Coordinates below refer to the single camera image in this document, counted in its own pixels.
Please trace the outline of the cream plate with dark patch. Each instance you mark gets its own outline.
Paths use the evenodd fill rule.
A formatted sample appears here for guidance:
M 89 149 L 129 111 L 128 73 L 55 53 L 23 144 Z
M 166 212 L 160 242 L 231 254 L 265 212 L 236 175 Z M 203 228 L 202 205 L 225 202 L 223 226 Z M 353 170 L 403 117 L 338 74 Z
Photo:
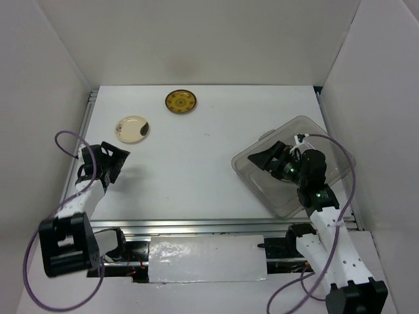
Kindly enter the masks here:
M 134 144 L 142 141 L 149 133 L 149 130 L 150 125 L 145 118 L 131 115 L 117 122 L 115 135 L 122 143 Z

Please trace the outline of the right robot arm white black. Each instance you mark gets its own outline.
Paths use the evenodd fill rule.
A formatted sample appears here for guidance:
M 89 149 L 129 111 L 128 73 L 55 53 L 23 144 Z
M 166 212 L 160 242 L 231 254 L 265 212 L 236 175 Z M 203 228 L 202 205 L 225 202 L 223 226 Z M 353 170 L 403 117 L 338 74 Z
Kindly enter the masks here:
M 299 150 L 306 136 L 298 134 L 294 146 L 278 141 L 247 158 L 259 169 L 280 181 L 297 186 L 297 194 L 309 224 L 288 228 L 285 249 L 292 256 L 305 257 L 316 282 L 289 312 L 295 313 L 322 285 L 328 290 L 324 302 L 328 313 L 381 313 L 388 288 L 365 266 L 349 235 L 341 207 L 325 182 L 327 163 L 316 149 Z

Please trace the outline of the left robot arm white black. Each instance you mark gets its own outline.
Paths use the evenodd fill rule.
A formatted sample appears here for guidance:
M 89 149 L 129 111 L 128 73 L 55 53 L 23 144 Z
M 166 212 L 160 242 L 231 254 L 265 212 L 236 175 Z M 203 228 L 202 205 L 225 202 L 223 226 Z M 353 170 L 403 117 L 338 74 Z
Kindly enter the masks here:
M 75 197 L 66 202 L 54 218 L 39 225 L 47 277 L 93 270 L 106 254 L 115 261 L 128 256 L 129 244 L 122 230 L 110 227 L 95 233 L 90 217 L 109 185 L 115 183 L 129 155 L 127 150 L 105 141 L 90 148 L 79 148 L 81 165 L 75 181 Z

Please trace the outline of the yellow patterned plate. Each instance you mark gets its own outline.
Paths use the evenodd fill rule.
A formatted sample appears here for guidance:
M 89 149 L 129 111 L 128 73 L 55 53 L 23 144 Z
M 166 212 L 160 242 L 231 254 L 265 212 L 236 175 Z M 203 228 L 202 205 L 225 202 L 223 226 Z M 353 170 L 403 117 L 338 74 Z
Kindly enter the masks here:
M 166 108 L 174 114 L 187 114 L 197 105 L 196 96 L 189 90 L 174 90 L 165 98 Z

